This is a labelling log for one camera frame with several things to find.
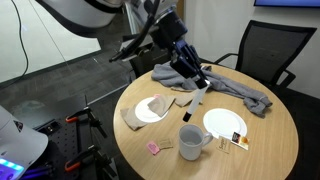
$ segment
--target black cable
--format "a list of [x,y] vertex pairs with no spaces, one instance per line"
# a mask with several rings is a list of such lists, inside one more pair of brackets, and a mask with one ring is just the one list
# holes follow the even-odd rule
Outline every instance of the black cable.
[[136,39],[134,39],[127,47],[122,48],[122,50],[119,53],[117,53],[116,55],[114,55],[109,60],[109,62],[113,62],[113,61],[116,61],[116,60],[119,60],[119,59],[126,58],[127,56],[129,56],[134,50],[136,50],[140,46],[140,44],[143,42],[144,38],[147,36],[150,27],[154,23],[154,18],[155,18],[155,15],[156,15],[157,11],[158,11],[159,4],[160,4],[160,0],[155,0],[154,1],[153,9],[148,14],[147,22],[144,25],[144,27],[143,27],[141,33],[139,34],[139,36]]
[[16,12],[17,12],[17,15],[18,15],[18,20],[19,20],[19,38],[20,38],[20,43],[21,43],[21,47],[22,47],[23,53],[24,53],[24,55],[26,57],[27,65],[26,65],[26,68],[25,68],[24,72],[22,73],[22,75],[20,77],[18,77],[18,79],[14,80],[13,82],[8,84],[7,86],[0,87],[0,90],[8,88],[9,86],[13,85],[14,83],[20,81],[22,79],[22,77],[26,74],[26,72],[28,71],[28,68],[29,68],[29,59],[28,59],[28,55],[26,53],[26,50],[24,48],[23,41],[22,41],[22,35],[21,35],[21,18],[20,18],[20,14],[19,14],[18,8],[16,6],[16,3],[13,0],[11,0],[11,2],[13,4],[14,8],[16,9]]

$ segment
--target white wall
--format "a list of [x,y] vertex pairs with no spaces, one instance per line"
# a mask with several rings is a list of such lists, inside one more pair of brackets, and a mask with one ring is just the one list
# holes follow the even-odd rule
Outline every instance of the white wall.
[[[186,40],[201,57],[214,61],[228,52],[238,52],[251,19],[317,27],[288,69],[297,75],[289,88],[320,98],[320,9],[254,7],[253,3],[254,0],[186,0]],[[230,58],[224,65],[234,67],[235,62]]]
[[[34,0],[14,0],[22,20],[22,40],[31,73],[100,50],[97,39],[79,37],[61,26]],[[19,40],[17,13],[0,1],[0,83],[19,77],[26,59]]]

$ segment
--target round wooden table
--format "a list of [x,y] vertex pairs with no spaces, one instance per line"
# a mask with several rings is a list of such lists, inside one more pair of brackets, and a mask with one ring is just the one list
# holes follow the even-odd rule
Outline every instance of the round wooden table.
[[[154,94],[174,95],[173,91],[151,80],[151,72],[135,80],[121,95],[114,113],[114,133],[117,144],[131,167],[144,179],[285,179],[292,170],[298,154],[298,134],[294,121],[283,103],[265,86],[240,72],[213,66],[213,72],[264,92],[273,105],[266,117],[259,118],[243,104],[243,100],[220,92],[206,93],[188,123],[205,132],[204,114],[214,108],[237,113],[245,121],[250,139],[249,150],[231,144],[230,153],[219,151],[218,140],[205,146],[196,161],[187,161],[179,154],[178,132],[186,124],[182,120],[188,106],[173,104],[161,121],[133,131],[122,119],[120,109],[131,108]],[[152,155],[149,141],[171,138],[173,148]]]

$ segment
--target mug handle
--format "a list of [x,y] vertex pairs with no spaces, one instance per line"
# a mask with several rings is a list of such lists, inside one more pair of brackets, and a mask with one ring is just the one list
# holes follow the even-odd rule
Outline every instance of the mug handle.
[[203,143],[202,143],[202,147],[204,147],[205,145],[209,144],[209,142],[212,141],[213,139],[213,135],[210,132],[206,132],[203,136]]

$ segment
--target chair backrest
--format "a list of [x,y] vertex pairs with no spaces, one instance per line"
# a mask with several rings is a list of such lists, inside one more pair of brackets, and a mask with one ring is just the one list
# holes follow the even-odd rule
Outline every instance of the chair backrest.
[[251,20],[240,43],[236,70],[275,85],[315,31]]
[[141,57],[135,57],[130,60],[132,69],[136,75],[136,78],[153,70],[156,64],[163,64],[168,62],[168,54],[166,51],[161,51],[157,47],[152,51],[143,54]]

